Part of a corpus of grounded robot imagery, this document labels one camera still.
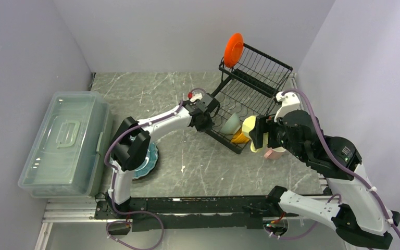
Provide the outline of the yellow ribbed bowl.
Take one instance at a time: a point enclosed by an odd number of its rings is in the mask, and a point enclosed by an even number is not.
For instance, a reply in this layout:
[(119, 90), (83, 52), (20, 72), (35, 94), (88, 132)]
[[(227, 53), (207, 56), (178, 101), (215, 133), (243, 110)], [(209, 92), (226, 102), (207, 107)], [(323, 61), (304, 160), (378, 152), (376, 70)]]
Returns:
[(236, 133), (231, 139), (231, 143), (234, 143), (234, 144), (245, 144), (249, 141), (250, 141), (250, 139), (241, 132)]

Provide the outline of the black wire dish rack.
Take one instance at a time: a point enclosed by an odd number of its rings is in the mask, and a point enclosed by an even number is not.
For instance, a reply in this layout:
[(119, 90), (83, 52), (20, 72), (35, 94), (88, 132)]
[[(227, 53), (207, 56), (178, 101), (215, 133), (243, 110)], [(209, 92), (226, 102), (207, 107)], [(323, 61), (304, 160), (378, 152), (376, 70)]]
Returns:
[(248, 45), (237, 64), (229, 68), (224, 62), (219, 64), (221, 82), (212, 92), (220, 103), (213, 118), (214, 126), (207, 134), (236, 154), (240, 154), (246, 144), (231, 141), (231, 135), (221, 132), (224, 124), (236, 114), (243, 122), (249, 116), (270, 115), (278, 105), (274, 101), (293, 72), (293, 67)]

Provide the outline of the light green ceramic bowl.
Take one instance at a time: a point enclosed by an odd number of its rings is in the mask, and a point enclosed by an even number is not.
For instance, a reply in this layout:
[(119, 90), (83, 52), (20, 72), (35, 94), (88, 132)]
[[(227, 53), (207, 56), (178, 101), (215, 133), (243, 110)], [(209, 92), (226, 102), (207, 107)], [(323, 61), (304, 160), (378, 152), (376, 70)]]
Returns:
[(221, 127), (220, 133), (224, 135), (234, 135), (241, 128), (240, 119), (237, 113), (233, 113), (231, 117)]

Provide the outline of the pink mug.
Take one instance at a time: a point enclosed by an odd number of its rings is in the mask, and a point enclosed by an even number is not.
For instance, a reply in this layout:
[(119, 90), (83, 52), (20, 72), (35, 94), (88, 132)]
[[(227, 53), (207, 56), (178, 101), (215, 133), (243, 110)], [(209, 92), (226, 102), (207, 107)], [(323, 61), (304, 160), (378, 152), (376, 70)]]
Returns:
[(286, 149), (283, 147), (267, 148), (266, 152), (264, 153), (264, 158), (270, 159), (270, 160), (277, 160), (277, 159), (281, 158), (281, 156), (285, 152), (286, 152)]

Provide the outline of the orange plate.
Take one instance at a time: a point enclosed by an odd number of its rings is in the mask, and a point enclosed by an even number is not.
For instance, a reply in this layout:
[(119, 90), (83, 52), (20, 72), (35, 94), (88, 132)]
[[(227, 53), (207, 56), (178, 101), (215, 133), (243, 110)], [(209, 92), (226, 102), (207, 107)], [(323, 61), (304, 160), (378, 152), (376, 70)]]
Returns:
[(244, 49), (243, 36), (240, 33), (233, 34), (227, 42), (224, 50), (223, 62), (228, 68), (233, 68), (240, 60)]

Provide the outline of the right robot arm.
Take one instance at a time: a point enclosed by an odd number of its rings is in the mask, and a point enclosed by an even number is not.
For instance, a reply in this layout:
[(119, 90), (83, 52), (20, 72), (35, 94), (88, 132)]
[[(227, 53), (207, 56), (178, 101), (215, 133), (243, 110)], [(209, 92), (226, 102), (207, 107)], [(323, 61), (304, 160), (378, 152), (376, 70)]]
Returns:
[(251, 149), (282, 147), (307, 167), (323, 175), (332, 192), (342, 202), (305, 198), (281, 186), (266, 198), (272, 216), (284, 213), (303, 215), (333, 229), (345, 242), (365, 248), (389, 249), (390, 229), (397, 229), (400, 213), (388, 210), (368, 180), (355, 145), (339, 136), (323, 135), (311, 112), (294, 110), (285, 115), (250, 116), (242, 132), (251, 140)]

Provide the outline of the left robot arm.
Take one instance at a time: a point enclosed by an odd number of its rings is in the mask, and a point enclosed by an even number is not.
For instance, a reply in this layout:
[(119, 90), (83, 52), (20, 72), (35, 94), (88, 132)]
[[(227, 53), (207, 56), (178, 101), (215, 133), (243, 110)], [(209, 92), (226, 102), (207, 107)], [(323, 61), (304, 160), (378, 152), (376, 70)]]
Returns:
[(107, 191), (108, 212), (117, 219), (129, 212), (131, 185), (135, 170), (145, 161), (151, 142), (175, 130), (211, 130), (220, 104), (209, 93), (194, 101), (181, 101), (173, 109), (147, 119), (126, 118), (120, 125), (104, 157), (112, 169)]

